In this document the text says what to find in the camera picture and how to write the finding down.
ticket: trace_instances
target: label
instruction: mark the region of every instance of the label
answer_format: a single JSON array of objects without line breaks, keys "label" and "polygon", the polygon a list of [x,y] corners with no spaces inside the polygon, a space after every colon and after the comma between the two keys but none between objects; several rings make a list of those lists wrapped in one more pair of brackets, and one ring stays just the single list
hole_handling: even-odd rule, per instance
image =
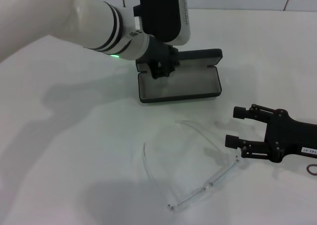
[{"label": "label", "polygon": [[316,150],[316,149],[311,149],[311,148],[303,147],[303,148],[302,148],[302,152],[308,153],[308,154],[317,155],[317,150]]}]

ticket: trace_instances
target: robotic arm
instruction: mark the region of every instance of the robotic arm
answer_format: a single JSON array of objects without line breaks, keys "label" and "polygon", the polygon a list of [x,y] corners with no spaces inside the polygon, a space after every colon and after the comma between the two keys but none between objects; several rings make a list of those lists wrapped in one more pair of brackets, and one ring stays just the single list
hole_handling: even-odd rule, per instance
[{"label": "robotic arm", "polygon": [[[215,65],[222,51],[179,53],[172,46],[190,39],[187,1],[140,3],[120,8],[102,0],[0,0],[0,62],[52,35],[92,51],[136,60],[143,103],[219,96],[222,89]],[[178,73],[169,77],[177,68]]]},{"label": "robotic arm", "polygon": [[[185,6],[183,0],[179,6]],[[0,0],[0,62],[46,35],[127,60],[139,59],[149,46],[167,49],[150,44],[134,15],[133,8],[102,0]],[[168,44],[187,43],[190,31],[185,26]]]}]

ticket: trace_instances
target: black ring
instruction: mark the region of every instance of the black ring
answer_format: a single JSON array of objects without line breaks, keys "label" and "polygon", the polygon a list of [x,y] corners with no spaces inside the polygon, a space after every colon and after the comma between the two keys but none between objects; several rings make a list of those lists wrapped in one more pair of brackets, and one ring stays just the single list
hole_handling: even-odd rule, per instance
[{"label": "black ring", "polygon": [[311,172],[311,170],[310,170],[311,167],[317,167],[317,165],[316,164],[312,164],[312,165],[307,166],[307,172],[309,174],[311,174],[311,175],[317,176],[317,173],[312,173]]},{"label": "black ring", "polygon": [[113,14],[113,19],[114,19],[114,24],[113,24],[113,30],[112,30],[112,33],[108,39],[108,41],[103,44],[101,47],[98,47],[98,48],[88,48],[90,50],[94,50],[94,51],[98,51],[98,50],[101,50],[102,48],[105,48],[106,46],[109,45],[109,43],[113,40],[114,36],[115,36],[115,32],[117,31],[117,16],[115,15],[115,12],[114,12],[114,9],[111,7],[110,4],[108,4],[107,2],[105,2],[107,5],[109,5],[111,11],[112,11],[112,14]]},{"label": "black ring", "polygon": [[119,52],[117,52],[117,53],[114,53],[114,54],[107,54],[107,55],[119,55],[119,54],[123,53],[123,52],[124,52],[125,50],[127,50],[127,48],[130,46],[131,42],[132,42],[132,40],[130,40],[130,41],[128,42],[128,44],[125,45],[124,48],[122,48],[121,51],[119,51]]},{"label": "black ring", "polygon": [[121,37],[122,37],[122,33],[123,33],[123,18],[121,16],[120,11],[118,11],[115,7],[113,7],[113,8],[116,10],[116,12],[117,12],[117,14],[119,16],[119,32],[118,32],[118,36],[117,36],[116,40],[114,41],[114,43],[110,47],[108,47],[107,49],[104,49],[102,51],[98,51],[100,53],[104,53],[104,52],[110,51],[112,48],[114,48],[120,42]]}]

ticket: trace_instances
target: white table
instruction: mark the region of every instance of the white table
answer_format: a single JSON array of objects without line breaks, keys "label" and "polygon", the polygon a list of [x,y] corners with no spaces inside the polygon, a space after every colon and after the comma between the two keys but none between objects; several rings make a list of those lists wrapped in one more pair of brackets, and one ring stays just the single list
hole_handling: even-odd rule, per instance
[{"label": "white table", "polygon": [[317,123],[317,13],[192,10],[180,50],[221,48],[216,100],[143,105],[133,62],[47,37],[0,66],[0,224],[315,225],[316,159],[247,160],[210,200],[172,213],[140,167],[143,143],[177,119],[261,140],[234,106]]}]

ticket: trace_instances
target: brown cable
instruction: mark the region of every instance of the brown cable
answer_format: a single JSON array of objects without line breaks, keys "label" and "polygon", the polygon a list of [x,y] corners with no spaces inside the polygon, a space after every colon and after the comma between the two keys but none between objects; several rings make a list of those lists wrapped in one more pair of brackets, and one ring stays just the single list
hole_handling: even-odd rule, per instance
[{"label": "brown cable", "polygon": [[317,167],[317,165],[316,164],[312,164],[312,165],[307,166],[308,173],[311,174],[311,175],[317,176],[317,173],[312,173],[311,172],[311,170],[310,170],[311,167]]}]

